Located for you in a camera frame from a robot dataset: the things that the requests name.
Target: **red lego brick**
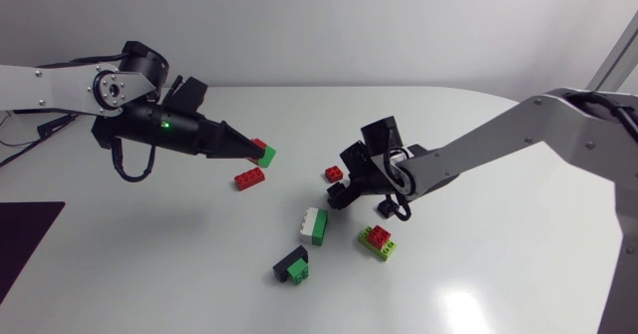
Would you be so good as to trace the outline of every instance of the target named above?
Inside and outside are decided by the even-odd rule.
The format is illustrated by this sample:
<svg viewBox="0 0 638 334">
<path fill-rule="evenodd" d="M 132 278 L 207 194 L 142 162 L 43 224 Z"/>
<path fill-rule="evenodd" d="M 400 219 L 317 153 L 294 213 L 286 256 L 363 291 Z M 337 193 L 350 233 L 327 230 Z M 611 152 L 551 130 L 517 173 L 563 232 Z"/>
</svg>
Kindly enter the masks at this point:
<svg viewBox="0 0 638 334">
<path fill-rule="evenodd" d="M 235 184 L 237 185 L 237 189 L 245 190 L 248 187 L 254 186 L 261 181 L 264 181 L 266 176 L 263 174 L 259 167 L 255 169 L 251 169 L 247 172 L 244 172 L 235 177 Z"/>
<path fill-rule="evenodd" d="M 264 141 L 260 139 L 252 139 L 251 141 L 254 144 L 258 145 L 262 150 L 266 150 L 267 144 Z M 259 165 L 259 159 L 248 159 L 248 160 L 256 165 Z"/>
<path fill-rule="evenodd" d="M 379 250 L 386 244 L 388 239 L 390 239 L 390 232 L 379 225 L 375 225 L 374 229 L 368 234 L 368 242 Z"/>
<path fill-rule="evenodd" d="M 337 180 L 341 180 L 343 179 L 343 173 L 341 172 L 341 170 L 334 166 L 334 167 L 330 167 L 328 169 L 326 169 L 326 178 L 328 178 L 328 180 L 331 183 L 336 182 Z"/>
</svg>

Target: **green lego brick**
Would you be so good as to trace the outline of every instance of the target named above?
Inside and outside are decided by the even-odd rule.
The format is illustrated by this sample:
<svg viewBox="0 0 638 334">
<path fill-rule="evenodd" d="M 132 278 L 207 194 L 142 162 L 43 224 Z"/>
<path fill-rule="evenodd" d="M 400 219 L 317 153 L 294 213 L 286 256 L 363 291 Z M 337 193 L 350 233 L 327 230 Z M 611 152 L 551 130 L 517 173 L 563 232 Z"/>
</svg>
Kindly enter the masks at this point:
<svg viewBox="0 0 638 334">
<path fill-rule="evenodd" d="M 309 274 L 308 263 L 303 258 L 297 259 L 296 262 L 288 267 L 288 276 L 295 284 L 301 283 Z"/>
<path fill-rule="evenodd" d="M 274 148 L 266 146 L 265 154 L 263 155 L 263 158 L 257 161 L 257 164 L 262 168 L 267 168 L 270 166 L 270 163 L 272 162 L 272 159 L 274 159 L 276 153 L 277 151 Z"/>
<path fill-rule="evenodd" d="M 317 219 L 315 226 L 312 228 L 312 244 L 323 244 L 323 235 L 326 233 L 326 224 L 328 223 L 328 211 L 325 209 L 317 210 Z"/>
<path fill-rule="evenodd" d="M 368 241 L 368 234 L 371 230 L 372 227 L 368 226 L 366 227 L 366 229 L 361 231 L 358 238 L 359 242 L 365 245 L 366 248 L 370 249 L 371 252 L 377 254 L 381 259 L 388 260 L 388 258 L 390 258 L 390 255 L 392 255 L 392 253 L 397 248 L 397 244 L 395 244 L 395 242 L 393 242 L 392 240 L 388 240 L 386 244 L 381 247 L 381 250 L 375 248 L 375 246 L 370 244 L 370 242 Z"/>
</svg>

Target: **black mat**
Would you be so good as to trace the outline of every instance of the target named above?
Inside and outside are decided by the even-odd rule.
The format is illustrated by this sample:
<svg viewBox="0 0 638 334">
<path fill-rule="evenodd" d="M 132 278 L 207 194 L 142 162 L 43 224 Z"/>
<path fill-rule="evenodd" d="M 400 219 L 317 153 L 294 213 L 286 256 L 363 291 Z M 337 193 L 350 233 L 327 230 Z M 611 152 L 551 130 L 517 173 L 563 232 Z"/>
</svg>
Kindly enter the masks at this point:
<svg viewBox="0 0 638 334">
<path fill-rule="evenodd" d="M 0 203 L 0 303 L 63 207 L 63 202 Z"/>
</svg>

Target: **white table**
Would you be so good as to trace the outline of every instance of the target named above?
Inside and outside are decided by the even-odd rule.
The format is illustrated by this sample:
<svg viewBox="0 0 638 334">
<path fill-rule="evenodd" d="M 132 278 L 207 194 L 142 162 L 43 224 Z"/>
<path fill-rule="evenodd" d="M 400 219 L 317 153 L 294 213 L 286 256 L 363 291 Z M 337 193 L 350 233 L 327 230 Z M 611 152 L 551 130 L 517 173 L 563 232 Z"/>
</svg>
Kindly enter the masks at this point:
<svg viewBox="0 0 638 334">
<path fill-rule="evenodd" d="M 272 265 L 359 129 L 394 115 L 406 144 L 445 145 L 514 102 L 446 88 L 214 88 L 200 111 L 278 150 L 243 192 L 244 160 L 158 151 L 121 180 L 81 119 L 0 170 L 0 200 L 63 200 L 0 306 L 0 333 L 595 333 L 620 231 L 613 188 L 544 144 L 462 174 L 383 220 L 380 196 L 332 211 L 310 277 Z M 125 142 L 139 173 L 148 148 Z M 356 241 L 381 224 L 382 262 Z"/>
</svg>

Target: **lego brick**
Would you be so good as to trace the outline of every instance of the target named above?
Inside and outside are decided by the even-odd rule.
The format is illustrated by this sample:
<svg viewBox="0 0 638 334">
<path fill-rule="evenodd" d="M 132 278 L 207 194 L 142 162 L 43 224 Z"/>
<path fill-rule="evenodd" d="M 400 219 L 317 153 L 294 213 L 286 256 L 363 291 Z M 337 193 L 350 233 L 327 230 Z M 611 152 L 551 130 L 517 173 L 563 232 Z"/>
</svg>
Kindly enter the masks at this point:
<svg viewBox="0 0 638 334">
<path fill-rule="evenodd" d="M 299 285 L 299 283 L 310 274 L 308 263 L 306 263 L 303 258 L 297 259 L 286 271 L 288 272 L 290 280 L 292 280 L 295 285 Z"/>
<path fill-rule="evenodd" d="M 313 245 L 323 244 L 323 236 L 326 232 L 328 211 L 325 209 L 308 208 L 301 224 L 301 241 Z"/>
<path fill-rule="evenodd" d="M 312 244 L 312 232 L 315 228 L 315 221 L 317 220 L 317 211 L 311 209 L 316 208 L 306 209 L 306 215 L 303 217 L 300 230 L 301 241 L 308 244 Z"/>
<path fill-rule="evenodd" d="M 299 245 L 295 250 L 291 251 L 277 264 L 272 266 L 272 271 L 275 273 L 275 278 L 280 282 L 285 282 L 288 279 L 288 268 L 294 264 L 298 259 L 303 259 L 308 263 L 308 251 L 303 245 Z"/>
<path fill-rule="evenodd" d="M 326 178 L 328 178 L 331 183 L 334 183 L 337 180 L 343 179 L 343 173 L 338 167 L 332 166 L 326 169 Z"/>
<path fill-rule="evenodd" d="M 315 226 L 312 230 L 313 245 L 321 246 L 323 244 L 323 236 L 326 233 L 326 224 L 328 224 L 328 211 L 325 209 L 318 209 L 317 219 L 315 220 Z"/>
<path fill-rule="evenodd" d="M 394 210 L 399 209 L 399 205 L 394 203 L 391 199 L 384 199 L 379 206 L 377 206 L 377 210 L 383 215 L 385 218 L 390 218 L 395 215 Z"/>
<path fill-rule="evenodd" d="M 357 238 L 357 240 L 359 240 L 361 244 L 363 244 L 371 252 L 377 254 L 377 256 L 379 256 L 384 261 L 388 260 L 388 258 L 390 258 L 392 253 L 397 248 L 397 244 L 395 244 L 395 242 L 393 242 L 392 240 L 388 240 L 386 244 L 383 245 L 381 250 L 379 250 L 375 248 L 374 245 L 370 244 L 370 242 L 368 242 L 368 234 L 370 234 L 371 231 L 372 227 L 366 227 L 366 229 L 362 230 L 361 233 L 359 233 L 359 237 Z"/>
<path fill-rule="evenodd" d="M 260 139 L 252 139 L 251 141 L 258 145 L 262 150 L 266 150 L 266 148 L 268 147 L 268 145 Z"/>
<path fill-rule="evenodd" d="M 237 189 L 245 190 L 260 183 L 261 181 L 264 181 L 265 179 L 266 176 L 264 175 L 263 171 L 261 171 L 259 167 L 256 167 L 240 175 L 237 175 L 235 177 L 235 185 L 237 186 Z"/>
<path fill-rule="evenodd" d="M 381 250 L 384 244 L 390 239 L 390 232 L 386 229 L 375 225 L 375 227 L 368 234 L 368 242 L 374 245 L 375 248 Z"/>
<path fill-rule="evenodd" d="M 262 168 L 269 167 L 270 163 L 272 162 L 272 159 L 274 159 L 275 157 L 275 154 L 277 154 L 277 150 L 267 145 L 264 141 L 260 139 L 253 139 L 252 141 L 256 145 L 258 145 L 260 148 L 264 149 L 265 154 L 263 158 L 261 159 L 248 159 L 248 160 Z"/>
</svg>

